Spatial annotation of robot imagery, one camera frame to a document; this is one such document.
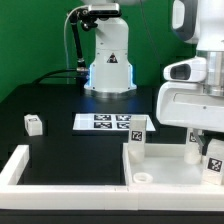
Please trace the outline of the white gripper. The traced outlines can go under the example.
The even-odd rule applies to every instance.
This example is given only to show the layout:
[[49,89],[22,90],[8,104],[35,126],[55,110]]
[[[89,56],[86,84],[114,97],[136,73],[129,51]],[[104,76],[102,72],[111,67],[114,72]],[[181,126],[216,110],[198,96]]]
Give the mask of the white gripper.
[[161,124],[193,128],[199,153],[207,153],[202,130],[224,132],[224,97],[206,92],[207,60],[194,57],[166,66],[156,117]]

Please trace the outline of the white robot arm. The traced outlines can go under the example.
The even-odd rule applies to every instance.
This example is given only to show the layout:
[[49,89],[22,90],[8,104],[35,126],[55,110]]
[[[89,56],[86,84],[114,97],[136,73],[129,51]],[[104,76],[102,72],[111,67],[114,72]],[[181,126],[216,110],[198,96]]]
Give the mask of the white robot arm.
[[[96,26],[96,48],[84,89],[102,98],[136,90],[127,59],[128,26],[118,8],[112,0],[87,6]],[[196,56],[164,68],[157,119],[194,132],[224,132],[224,0],[174,0],[172,30],[197,46]]]

